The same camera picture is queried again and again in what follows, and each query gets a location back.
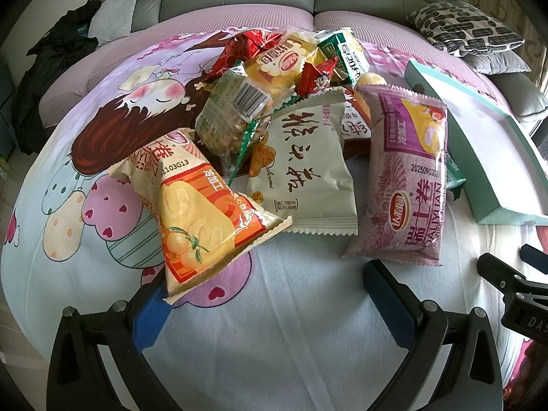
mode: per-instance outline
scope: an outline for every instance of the floor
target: floor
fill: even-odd
[[[37,154],[28,156],[16,148],[8,159],[14,170],[5,187],[5,200],[0,203],[0,255],[13,205],[29,168]],[[48,363],[25,338],[7,305],[0,284],[0,360],[13,380],[36,411],[46,410]]]

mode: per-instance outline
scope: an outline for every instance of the barcode label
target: barcode label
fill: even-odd
[[[243,120],[251,122],[270,100],[270,95],[244,80],[232,106]]]

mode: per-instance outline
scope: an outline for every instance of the purple snack package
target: purple snack package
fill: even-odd
[[[367,206],[344,256],[439,265],[446,198],[447,106],[387,85],[361,85],[371,110]]]

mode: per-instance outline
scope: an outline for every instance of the screw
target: screw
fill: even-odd
[[[63,317],[70,318],[74,315],[74,308],[72,306],[67,306],[63,309]]]
[[[118,300],[115,301],[112,305],[112,310],[114,312],[122,312],[125,311],[125,308],[128,306],[128,302],[125,300]]]
[[[438,305],[432,300],[426,300],[423,303],[423,305],[424,305],[424,309],[426,309],[429,312],[435,312],[436,310],[438,310]]]
[[[487,316],[487,312],[481,309],[480,307],[475,307],[474,313],[480,318],[485,318]]]

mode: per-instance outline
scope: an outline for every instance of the orange snack package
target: orange snack package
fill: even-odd
[[[289,35],[274,48],[245,62],[247,75],[263,85],[289,88],[297,84],[305,62],[318,65],[325,61],[320,49]]]
[[[292,223],[232,191],[190,137],[178,128],[109,169],[158,222],[170,304]]]

